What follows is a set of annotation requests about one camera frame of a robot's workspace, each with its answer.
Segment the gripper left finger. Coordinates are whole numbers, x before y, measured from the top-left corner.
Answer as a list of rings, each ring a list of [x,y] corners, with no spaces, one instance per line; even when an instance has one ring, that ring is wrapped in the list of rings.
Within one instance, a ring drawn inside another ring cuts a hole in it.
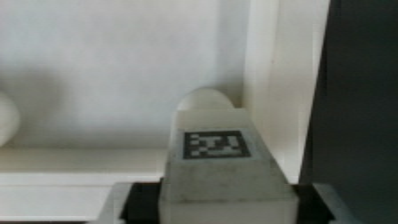
[[[117,183],[104,200],[95,224],[159,224],[159,183]]]

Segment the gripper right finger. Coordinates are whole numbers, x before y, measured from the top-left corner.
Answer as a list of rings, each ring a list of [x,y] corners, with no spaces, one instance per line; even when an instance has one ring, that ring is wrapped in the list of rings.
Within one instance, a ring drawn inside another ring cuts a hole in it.
[[[328,184],[294,184],[298,195],[296,224],[364,224]]]

